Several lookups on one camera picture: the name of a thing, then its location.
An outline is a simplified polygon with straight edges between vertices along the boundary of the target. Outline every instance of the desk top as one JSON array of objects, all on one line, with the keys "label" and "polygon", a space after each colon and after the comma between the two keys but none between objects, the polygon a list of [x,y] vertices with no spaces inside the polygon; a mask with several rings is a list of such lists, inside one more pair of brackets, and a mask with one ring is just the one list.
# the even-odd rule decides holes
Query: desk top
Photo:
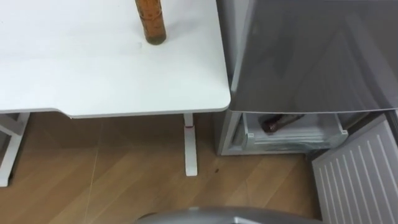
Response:
[{"label": "desk top", "polygon": [[152,46],[134,0],[0,0],[0,113],[224,110],[230,94],[216,1],[162,7],[167,40]]}]

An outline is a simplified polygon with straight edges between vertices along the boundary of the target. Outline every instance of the amber glass bottle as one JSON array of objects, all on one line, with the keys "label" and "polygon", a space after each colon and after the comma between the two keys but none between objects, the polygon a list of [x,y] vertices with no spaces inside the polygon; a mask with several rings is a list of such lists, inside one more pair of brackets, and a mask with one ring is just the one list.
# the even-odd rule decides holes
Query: amber glass bottle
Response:
[{"label": "amber glass bottle", "polygon": [[148,43],[159,45],[166,39],[160,0],[136,0],[138,13]]}]

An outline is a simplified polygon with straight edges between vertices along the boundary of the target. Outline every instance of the freezer drawer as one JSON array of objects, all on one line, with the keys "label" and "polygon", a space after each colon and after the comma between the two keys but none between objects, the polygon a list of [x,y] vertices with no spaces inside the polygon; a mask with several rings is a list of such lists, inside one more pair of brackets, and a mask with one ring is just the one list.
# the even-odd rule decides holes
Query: freezer drawer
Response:
[{"label": "freezer drawer", "polygon": [[233,141],[235,146],[240,145],[243,151],[307,152],[337,147],[348,137],[336,114],[307,114],[274,134],[261,129],[261,116],[242,115]]}]

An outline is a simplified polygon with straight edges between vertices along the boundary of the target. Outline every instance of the wooden floor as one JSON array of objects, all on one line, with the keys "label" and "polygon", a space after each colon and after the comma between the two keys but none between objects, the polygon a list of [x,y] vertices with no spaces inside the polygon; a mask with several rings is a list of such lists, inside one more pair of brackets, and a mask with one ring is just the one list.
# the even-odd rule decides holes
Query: wooden floor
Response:
[{"label": "wooden floor", "polygon": [[180,115],[29,121],[0,223],[132,223],[191,206],[271,208],[318,218],[301,155],[218,157],[209,114],[195,117],[198,177],[185,177]]}]

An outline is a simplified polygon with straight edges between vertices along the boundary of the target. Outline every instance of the desk leg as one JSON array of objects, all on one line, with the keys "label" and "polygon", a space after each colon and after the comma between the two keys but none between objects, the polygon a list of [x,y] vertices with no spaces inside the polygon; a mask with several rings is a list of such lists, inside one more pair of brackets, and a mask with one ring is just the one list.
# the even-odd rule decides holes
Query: desk leg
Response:
[{"label": "desk leg", "polygon": [[185,135],[185,174],[189,177],[198,175],[197,145],[195,139],[195,125],[193,114],[184,114]]},{"label": "desk leg", "polygon": [[12,166],[17,157],[19,145],[21,144],[29,115],[30,113],[21,113],[18,116],[18,120],[14,121],[6,115],[0,114],[0,131],[11,137],[0,166],[0,187],[8,186]]}]

